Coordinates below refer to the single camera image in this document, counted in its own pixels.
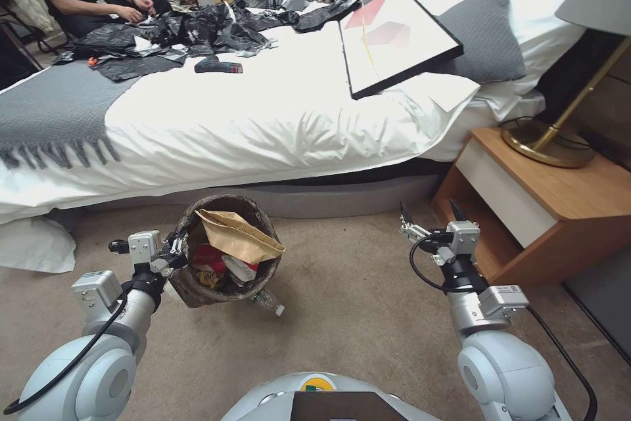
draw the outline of beige carpet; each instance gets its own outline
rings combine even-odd
[[[414,210],[418,221],[436,224],[424,206]],[[166,233],[182,211],[155,206],[87,216],[71,273],[0,269],[5,405],[42,359],[80,335],[84,315],[70,285],[99,269],[129,277],[128,257],[110,254],[108,241],[145,229]],[[277,318],[247,301],[187,309],[165,294],[122,420],[219,420],[252,386],[299,370],[365,380],[441,419],[481,419],[457,371],[460,347],[447,300],[412,273],[396,212],[273,221],[288,250],[269,286],[285,314]],[[427,259],[424,268],[438,279]],[[619,354],[560,287],[527,294],[591,381],[597,419],[631,419],[631,370]],[[528,313],[513,330],[548,360],[570,414],[582,419],[587,396],[543,331]]]

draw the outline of wooden nightstand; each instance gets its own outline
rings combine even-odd
[[[454,199],[480,224],[477,265],[492,284],[556,283],[631,242],[631,173],[596,154],[584,168],[515,152],[499,129],[474,129],[432,207]]]

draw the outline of white bedsheet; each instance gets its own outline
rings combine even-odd
[[[265,35],[279,47],[252,58],[221,55],[243,63],[243,75],[195,74],[200,59],[193,58],[124,93],[105,120],[118,163],[0,167],[0,223],[55,207],[395,164],[428,153],[465,107],[488,109],[471,101],[476,83],[433,74],[354,101],[337,23],[304,35],[289,27]],[[485,114],[490,123],[482,125],[494,123]],[[452,160],[449,149],[433,158]]]

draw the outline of bed frame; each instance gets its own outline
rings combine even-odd
[[[588,30],[539,81],[537,90],[546,98],[542,120],[554,121],[585,83],[609,58],[622,37]],[[130,198],[99,204],[112,209],[145,204],[186,206],[201,196],[234,192],[249,196],[276,217],[341,217],[383,212],[398,207],[400,200],[430,197],[451,164],[415,158],[402,164],[356,173],[343,173],[276,183],[254,183],[233,188],[205,188],[161,197]]]

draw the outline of table lamp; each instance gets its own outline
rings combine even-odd
[[[625,38],[554,124],[548,126],[532,120],[513,129],[504,129],[502,138],[521,154],[539,162],[580,168],[594,157],[594,151],[578,135],[566,131],[560,135],[559,132],[567,118],[631,44],[631,0],[565,0],[555,15],[571,24],[625,35]]]

